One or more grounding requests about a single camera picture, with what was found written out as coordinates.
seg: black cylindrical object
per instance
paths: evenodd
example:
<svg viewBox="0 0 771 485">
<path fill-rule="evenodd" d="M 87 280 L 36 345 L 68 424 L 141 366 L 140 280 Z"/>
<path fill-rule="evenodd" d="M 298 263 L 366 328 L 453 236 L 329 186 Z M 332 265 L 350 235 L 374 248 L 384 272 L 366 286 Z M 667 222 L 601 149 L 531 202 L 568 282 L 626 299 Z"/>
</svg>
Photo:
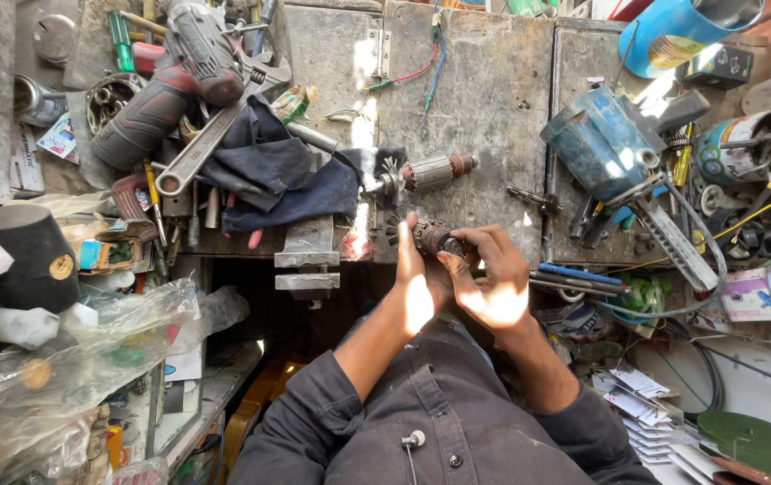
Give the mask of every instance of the black cylindrical object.
<svg viewBox="0 0 771 485">
<path fill-rule="evenodd" d="M 0 274 L 0 306 L 59 313 L 77 303 L 77 256 L 46 207 L 0 207 L 0 246 L 13 258 Z"/>
</svg>

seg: tin can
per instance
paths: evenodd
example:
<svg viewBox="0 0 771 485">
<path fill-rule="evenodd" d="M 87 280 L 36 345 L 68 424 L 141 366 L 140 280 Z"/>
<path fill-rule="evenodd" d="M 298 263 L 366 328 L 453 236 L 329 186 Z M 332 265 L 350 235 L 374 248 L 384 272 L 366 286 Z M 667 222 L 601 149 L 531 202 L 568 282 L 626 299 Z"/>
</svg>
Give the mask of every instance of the tin can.
<svg viewBox="0 0 771 485">
<path fill-rule="evenodd" d="M 13 115 L 17 121 L 48 128 L 68 111 L 64 93 L 15 74 L 13 77 Z"/>
<path fill-rule="evenodd" d="M 633 37 L 625 66 L 641 78 L 658 78 L 758 18 L 759 14 L 747 23 L 726 28 L 695 9 L 692 0 L 657 0 L 621 32 L 619 57 L 625 57 Z"/>
</svg>

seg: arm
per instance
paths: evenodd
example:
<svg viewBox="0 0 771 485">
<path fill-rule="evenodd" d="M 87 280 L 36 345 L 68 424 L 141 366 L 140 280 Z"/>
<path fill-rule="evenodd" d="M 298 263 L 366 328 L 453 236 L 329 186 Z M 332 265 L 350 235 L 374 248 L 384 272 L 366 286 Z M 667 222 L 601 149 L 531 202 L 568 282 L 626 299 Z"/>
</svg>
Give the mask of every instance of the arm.
<svg viewBox="0 0 771 485">
<path fill-rule="evenodd" d="M 334 353 L 326 352 L 287 381 L 244 444 L 229 484 L 318 484 L 335 438 L 364 420 L 362 403 L 398 352 L 451 294 L 431 281 L 410 226 L 398 227 L 397 281 L 382 303 Z"/>
<path fill-rule="evenodd" d="M 437 257 L 454 282 L 457 303 L 497 338 L 520 372 L 527 403 L 553 441 L 597 483 L 657 483 L 628 446 L 628 434 L 606 403 L 582 389 L 529 314 L 529 265 L 499 226 L 452 233 L 477 247 L 485 278 L 466 263 Z"/>
</svg>

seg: green wire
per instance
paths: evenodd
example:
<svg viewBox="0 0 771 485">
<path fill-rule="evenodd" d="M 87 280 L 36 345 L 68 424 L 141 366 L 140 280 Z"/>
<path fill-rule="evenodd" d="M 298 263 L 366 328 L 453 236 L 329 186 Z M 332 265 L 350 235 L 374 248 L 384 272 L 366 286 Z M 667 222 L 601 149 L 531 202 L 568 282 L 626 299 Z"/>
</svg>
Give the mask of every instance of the green wire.
<svg viewBox="0 0 771 485">
<path fill-rule="evenodd" d="M 687 380 L 684 380 L 684 378 L 683 378 L 683 377 L 682 377 L 682 375 L 681 375 L 681 374 L 678 372 L 678 370 L 676 370 L 676 368 L 672 367 L 672 364 L 670 363 L 670 361 L 668 361 L 668 360 L 666 359 L 666 357 L 664 357 L 664 354 L 661 354 L 661 353 L 660 353 L 660 351 L 659 351 L 658 349 L 655 349 L 655 352 L 657 352 L 657 353 L 658 353 L 658 355 L 660 356 L 660 358 L 664 359 L 664 362 L 666 362 L 666 365 L 670 366 L 670 369 L 672 369 L 672 371 L 676 373 L 676 375 L 678 376 L 678 378 L 679 378 L 679 379 L 680 379 L 682 382 L 684 382 L 684 385 L 685 385 L 685 387 L 687 387 L 687 388 L 688 388 L 688 390 L 689 390 L 689 391 L 691 391 L 691 393 L 692 393 L 692 394 L 694 394 L 694 397 L 696 397 L 698 400 L 700 400 L 700 402 L 702 402 L 702 403 L 703 403 L 703 406 L 706 406 L 706 409 L 708 409 L 708 408 L 709 408 L 709 405 L 708 405 L 708 404 L 706 404 L 706 402 L 705 402 L 705 401 L 703 401 L 703 398 L 701 398 L 701 397 L 700 397 L 700 395 L 699 395 L 699 394 L 697 394 L 697 393 L 696 393 L 696 391 L 694 391 L 694 390 L 693 390 L 693 388 L 691 387 L 691 384 L 688 384 L 688 381 L 687 381 Z"/>
</svg>

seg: green screwdriver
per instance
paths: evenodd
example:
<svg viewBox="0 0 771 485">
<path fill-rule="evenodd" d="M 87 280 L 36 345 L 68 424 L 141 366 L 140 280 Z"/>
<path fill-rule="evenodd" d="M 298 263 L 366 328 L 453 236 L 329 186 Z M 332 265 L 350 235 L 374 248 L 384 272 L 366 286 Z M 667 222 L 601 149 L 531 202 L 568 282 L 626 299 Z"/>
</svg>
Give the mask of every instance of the green screwdriver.
<svg viewBox="0 0 771 485">
<path fill-rule="evenodd" d="M 131 39 L 128 37 L 128 23 L 119 15 L 119 10 L 107 12 L 107 25 L 116 50 L 116 64 L 121 72 L 134 72 L 131 58 Z"/>
</svg>

